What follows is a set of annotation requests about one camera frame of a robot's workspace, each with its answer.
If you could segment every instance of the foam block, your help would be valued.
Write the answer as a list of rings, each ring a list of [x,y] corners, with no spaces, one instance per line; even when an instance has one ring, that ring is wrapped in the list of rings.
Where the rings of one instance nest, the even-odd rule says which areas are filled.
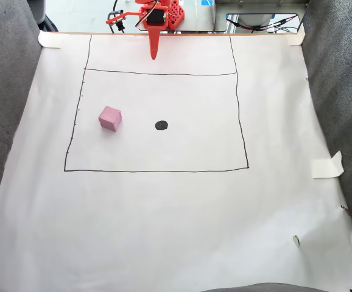
[[[99,116],[99,121],[102,127],[116,132],[119,124],[122,122],[121,111],[106,106]]]

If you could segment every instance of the white paper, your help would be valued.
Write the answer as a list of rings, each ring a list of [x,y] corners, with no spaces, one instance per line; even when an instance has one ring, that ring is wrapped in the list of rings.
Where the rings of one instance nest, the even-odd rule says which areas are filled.
[[[87,64],[89,42],[66,35],[61,49],[42,51],[0,187],[0,291],[198,292],[261,282],[352,289],[352,224],[339,182],[310,177],[310,161],[329,153],[300,47],[285,36],[234,36],[231,44],[229,36],[161,36],[152,61],[147,36],[94,35]],[[83,76],[86,65],[232,73],[231,45],[236,84],[234,75]],[[105,105],[122,111],[114,134],[97,120]],[[216,110],[220,128],[204,128]],[[160,119],[167,130],[155,131]],[[151,139],[165,151],[150,153]],[[195,143],[205,145],[201,153]],[[249,168],[226,172],[112,172],[226,170],[246,160]]]
[[[38,35],[38,42],[43,47],[59,49],[61,48],[63,38],[64,35],[60,33],[43,32],[40,30],[40,34]]]
[[[312,178],[336,178],[344,172],[341,163],[341,151],[330,159],[315,159],[312,161]]]

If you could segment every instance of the black dot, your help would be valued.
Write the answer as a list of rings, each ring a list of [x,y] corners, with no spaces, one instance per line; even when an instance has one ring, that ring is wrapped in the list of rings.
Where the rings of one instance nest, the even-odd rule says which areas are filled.
[[[156,129],[159,130],[159,131],[163,131],[165,129],[168,128],[168,123],[164,120],[159,120],[157,123],[156,123]]]

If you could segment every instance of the wire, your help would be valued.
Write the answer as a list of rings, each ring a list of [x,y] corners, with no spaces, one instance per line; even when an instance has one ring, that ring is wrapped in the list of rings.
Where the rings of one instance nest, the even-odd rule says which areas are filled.
[[[281,27],[281,26],[275,26],[277,27],[278,29],[276,29],[274,32],[267,32],[267,33],[277,33],[279,30],[283,30],[285,32],[290,32],[289,29],[296,29],[298,30],[296,27],[293,27],[293,26],[286,26],[286,27]]]
[[[158,0],[156,0],[154,5],[152,6],[152,8],[144,16],[142,16],[142,18],[137,22],[135,27],[138,27],[153,12],[153,10],[156,7],[157,3],[158,3]]]
[[[118,0],[115,0],[114,2],[114,8],[113,8],[113,11],[115,11],[115,7],[116,7],[116,3],[117,3]]]
[[[267,26],[254,26],[254,27],[248,27],[248,26],[243,26],[239,23],[236,23],[228,18],[226,18],[227,21],[229,21],[230,23],[232,23],[234,26],[236,27],[240,27],[242,29],[246,29],[246,30],[252,30],[252,31],[258,31],[258,32],[261,32],[263,30],[267,30],[267,29],[271,29],[273,27],[278,27],[278,26],[282,26],[283,24],[285,23],[288,23],[289,21],[293,20],[295,17],[297,17],[296,15],[295,16],[291,16],[291,17],[288,17],[288,18],[284,18],[280,21],[277,21],[275,23],[272,23],[272,24],[268,24]]]
[[[107,20],[110,20],[110,16],[111,16],[112,12],[110,12],[107,16]],[[110,26],[110,29],[111,29],[111,32],[114,33],[114,30],[113,30],[113,27],[111,26],[111,24],[109,24]]]

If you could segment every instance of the gray fabric wall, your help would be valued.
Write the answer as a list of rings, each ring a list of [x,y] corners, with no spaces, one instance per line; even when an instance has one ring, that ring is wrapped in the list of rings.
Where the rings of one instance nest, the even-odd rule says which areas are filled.
[[[311,0],[302,49],[330,154],[342,152],[339,178],[352,217],[352,0]]]
[[[324,292],[313,288],[283,284],[283,283],[260,283],[250,286],[220,288],[204,292]]]
[[[0,181],[41,46],[26,0],[0,0]]]

